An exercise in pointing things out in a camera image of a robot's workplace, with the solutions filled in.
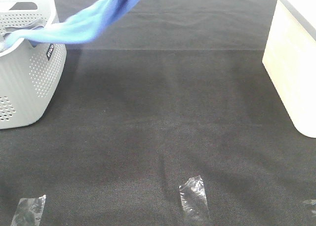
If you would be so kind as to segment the clear tape strip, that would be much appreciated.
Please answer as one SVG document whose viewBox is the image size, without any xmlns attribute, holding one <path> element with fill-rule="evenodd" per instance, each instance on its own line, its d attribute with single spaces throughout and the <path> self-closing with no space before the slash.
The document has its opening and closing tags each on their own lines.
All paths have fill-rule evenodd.
<svg viewBox="0 0 316 226">
<path fill-rule="evenodd" d="M 11 221 L 11 226 L 39 226 L 46 195 L 38 198 L 21 198 Z"/>
<path fill-rule="evenodd" d="M 315 217 L 316 216 L 316 200 L 315 199 L 304 200 L 303 204 L 309 209 L 309 211 L 311 212 L 311 215 Z"/>
<path fill-rule="evenodd" d="M 189 178 L 179 185 L 180 200 L 186 226 L 210 226 L 210 217 L 203 179 Z"/>
</svg>

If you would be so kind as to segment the clear tape strip left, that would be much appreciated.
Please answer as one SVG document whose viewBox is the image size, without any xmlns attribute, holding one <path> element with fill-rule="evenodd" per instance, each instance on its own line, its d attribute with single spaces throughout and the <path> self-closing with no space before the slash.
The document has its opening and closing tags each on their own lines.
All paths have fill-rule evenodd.
<svg viewBox="0 0 316 226">
<path fill-rule="evenodd" d="M 38 198 L 21 198 L 11 221 L 11 226 L 39 226 L 46 195 Z"/>
</svg>

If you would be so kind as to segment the grey towel in basket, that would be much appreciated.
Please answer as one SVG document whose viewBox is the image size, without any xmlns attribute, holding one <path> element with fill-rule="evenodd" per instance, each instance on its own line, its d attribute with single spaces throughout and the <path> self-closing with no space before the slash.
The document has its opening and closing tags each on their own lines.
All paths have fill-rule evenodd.
<svg viewBox="0 0 316 226">
<path fill-rule="evenodd" d="M 37 25 L 37 24 L 34 25 L 33 24 L 33 25 L 27 25 L 27 26 L 23 26 L 23 27 L 7 27 L 5 29 L 5 32 L 0 36 L 0 51 L 3 52 L 4 50 L 6 50 L 6 48 L 4 47 L 5 39 L 14 31 L 37 30 L 37 29 L 41 29 L 41 28 L 44 28 L 44 25 Z"/>
</svg>

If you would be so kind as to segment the white plastic storage bin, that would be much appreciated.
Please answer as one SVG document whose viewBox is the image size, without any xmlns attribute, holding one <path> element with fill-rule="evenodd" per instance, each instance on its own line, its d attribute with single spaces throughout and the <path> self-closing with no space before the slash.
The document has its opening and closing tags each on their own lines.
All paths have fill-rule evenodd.
<svg viewBox="0 0 316 226">
<path fill-rule="evenodd" d="M 262 63 L 298 132 L 316 136 L 316 0 L 277 0 Z"/>
</svg>

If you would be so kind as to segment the clear tape strip right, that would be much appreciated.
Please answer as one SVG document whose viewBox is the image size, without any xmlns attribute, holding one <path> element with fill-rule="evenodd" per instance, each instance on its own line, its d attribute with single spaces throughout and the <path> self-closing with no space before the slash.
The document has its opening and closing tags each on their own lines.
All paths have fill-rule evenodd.
<svg viewBox="0 0 316 226">
<path fill-rule="evenodd" d="M 309 209 L 309 211 L 311 212 L 311 215 L 315 217 L 316 216 L 316 200 L 315 199 L 304 200 L 303 204 Z"/>
</svg>

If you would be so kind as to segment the grey perforated laundry basket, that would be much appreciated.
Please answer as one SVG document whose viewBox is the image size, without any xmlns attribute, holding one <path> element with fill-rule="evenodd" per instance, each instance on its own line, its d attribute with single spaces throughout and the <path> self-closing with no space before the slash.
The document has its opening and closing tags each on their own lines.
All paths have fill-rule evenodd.
<svg viewBox="0 0 316 226">
<path fill-rule="evenodd" d="M 59 21 L 55 0 L 0 0 L 0 35 L 7 27 Z M 0 52 L 0 128 L 31 125 L 44 114 L 60 81 L 66 46 L 19 39 Z"/>
</svg>

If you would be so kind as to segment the blue microfibre towel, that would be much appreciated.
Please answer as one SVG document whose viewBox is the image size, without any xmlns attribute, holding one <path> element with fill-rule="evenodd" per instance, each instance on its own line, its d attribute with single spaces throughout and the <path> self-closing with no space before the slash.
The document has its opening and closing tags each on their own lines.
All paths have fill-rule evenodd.
<svg viewBox="0 0 316 226">
<path fill-rule="evenodd" d="M 97 0 L 64 22 L 43 28 L 19 29 L 6 36 L 0 44 L 3 50 L 14 45 L 19 39 L 35 43 L 85 44 L 97 39 L 103 31 L 120 20 L 140 0 Z"/>
</svg>

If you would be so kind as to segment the clear tape strip middle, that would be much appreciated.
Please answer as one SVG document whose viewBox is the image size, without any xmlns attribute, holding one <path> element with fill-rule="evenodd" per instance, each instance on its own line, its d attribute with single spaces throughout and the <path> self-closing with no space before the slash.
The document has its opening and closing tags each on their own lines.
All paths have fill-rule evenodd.
<svg viewBox="0 0 316 226">
<path fill-rule="evenodd" d="M 186 226 L 210 226 L 210 217 L 203 179 L 189 178 L 179 185 L 180 200 Z"/>
</svg>

